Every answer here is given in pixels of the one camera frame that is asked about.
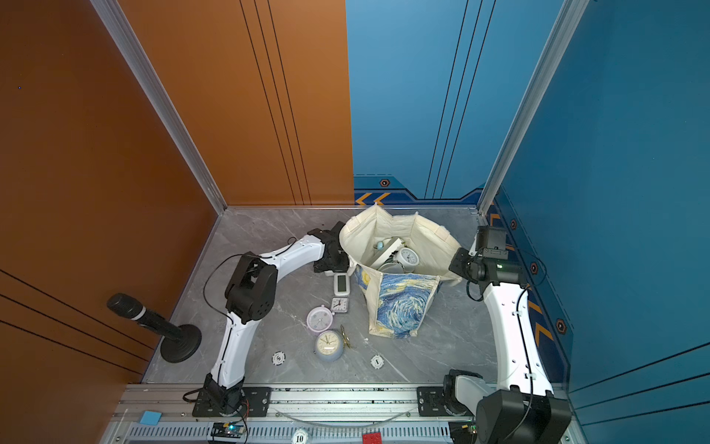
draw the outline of vent grille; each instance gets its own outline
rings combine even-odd
[[[249,442],[257,443],[290,443],[293,433],[301,427],[287,426],[283,422],[255,422],[249,426]],[[430,443],[434,440],[438,442],[451,442],[449,426],[445,422],[427,421],[416,424],[399,425],[397,423],[384,427],[364,428],[364,427],[342,427],[327,428],[304,426],[312,442],[316,443],[361,443],[364,433],[381,433],[383,441],[406,441]],[[148,441],[160,442],[169,440],[175,441],[203,441],[209,440],[209,433],[212,423],[198,423],[187,425],[183,422],[162,423],[158,426],[142,426],[133,423],[129,434],[128,442]]]
[[[185,423],[174,423],[164,426],[141,426],[134,424],[129,431],[129,438],[204,438],[209,437],[212,423],[201,423],[186,426]]]

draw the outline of white poker chip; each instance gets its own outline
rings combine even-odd
[[[310,435],[304,428],[297,429],[291,437],[292,444],[308,444],[309,442]]]
[[[385,359],[379,354],[376,354],[372,357],[372,359],[370,359],[370,364],[372,364],[372,367],[375,367],[376,369],[381,369],[385,364]]]
[[[281,365],[281,364],[283,364],[284,362],[286,362],[286,353],[284,353],[284,352],[276,352],[276,353],[274,353],[273,356],[271,357],[271,362],[272,362],[274,365]]]

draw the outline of blue sticky note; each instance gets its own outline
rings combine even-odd
[[[162,415],[162,413],[157,411],[146,410],[143,412],[143,416],[141,416],[141,420],[138,422],[146,426],[156,426],[158,425],[158,421],[160,421],[160,417]]]

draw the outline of metal bracket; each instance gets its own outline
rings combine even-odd
[[[446,410],[441,386],[417,387],[417,402],[419,416],[455,416]],[[461,416],[473,416],[473,413],[466,410]]]
[[[266,416],[271,403],[271,387],[243,387],[241,395],[245,402],[233,416],[237,418],[240,415],[246,416],[247,405],[249,405],[250,418],[263,418]],[[195,418],[214,418],[219,416],[219,408],[212,403],[205,390],[200,390],[197,395],[195,407],[192,409],[192,416]]]

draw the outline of red block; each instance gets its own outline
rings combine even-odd
[[[382,444],[382,435],[380,432],[362,435],[362,444]]]

